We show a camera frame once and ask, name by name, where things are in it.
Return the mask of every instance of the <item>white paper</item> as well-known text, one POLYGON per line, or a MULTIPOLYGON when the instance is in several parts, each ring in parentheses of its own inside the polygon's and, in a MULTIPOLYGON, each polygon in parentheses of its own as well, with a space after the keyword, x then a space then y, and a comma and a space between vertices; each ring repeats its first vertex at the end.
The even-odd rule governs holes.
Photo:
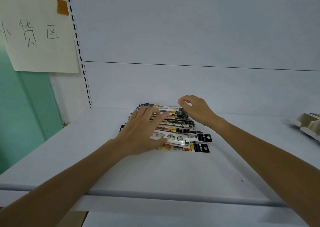
POLYGON ((0 35, 14 70, 78 73, 70 17, 57 0, 0 0, 0 35))

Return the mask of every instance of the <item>person's left hand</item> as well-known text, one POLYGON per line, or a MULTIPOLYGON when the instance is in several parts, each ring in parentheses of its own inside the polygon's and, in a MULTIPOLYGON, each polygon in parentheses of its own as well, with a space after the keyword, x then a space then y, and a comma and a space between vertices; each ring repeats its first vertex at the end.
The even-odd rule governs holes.
POLYGON ((168 112, 160 114, 155 107, 142 106, 134 111, 126 126, 113 139, 126 155, 139 154, 163 146, 167 139, 151 140, 150 136, 162 120, 169 115, 168 112), (157 116, 150 121, 151 115, 157 116))

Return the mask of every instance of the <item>forearm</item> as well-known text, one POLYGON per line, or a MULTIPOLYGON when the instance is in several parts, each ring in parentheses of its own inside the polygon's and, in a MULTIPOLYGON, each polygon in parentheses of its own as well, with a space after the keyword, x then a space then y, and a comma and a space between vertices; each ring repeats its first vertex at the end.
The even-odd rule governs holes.
POLYGON ((320 171, 317 168, 222 118, 212 122, 208 126, 310 226, 320 223, 320 171))
POLYGON ((0 211, 1 226, 56 226, 124 155, 114 140, 0 211))

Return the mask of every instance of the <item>teal wall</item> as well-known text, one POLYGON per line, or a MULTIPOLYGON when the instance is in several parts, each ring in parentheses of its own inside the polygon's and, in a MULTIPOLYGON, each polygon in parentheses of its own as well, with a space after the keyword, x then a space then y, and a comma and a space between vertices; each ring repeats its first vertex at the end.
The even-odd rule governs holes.
POLYGON ((14 71, 0 39, 0 174, 62 125, 48 74, 14 71))

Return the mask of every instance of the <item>orange tape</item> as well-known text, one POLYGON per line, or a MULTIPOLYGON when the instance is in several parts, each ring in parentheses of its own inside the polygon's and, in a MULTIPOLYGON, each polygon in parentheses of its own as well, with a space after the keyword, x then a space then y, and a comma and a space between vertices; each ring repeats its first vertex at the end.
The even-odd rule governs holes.
POLYGON ((69 15, 68 5, 67 5, 66 1, 65 0, 57 0, 57 2, 58 2, 58 9, 57 9, 58 14, 69 15))

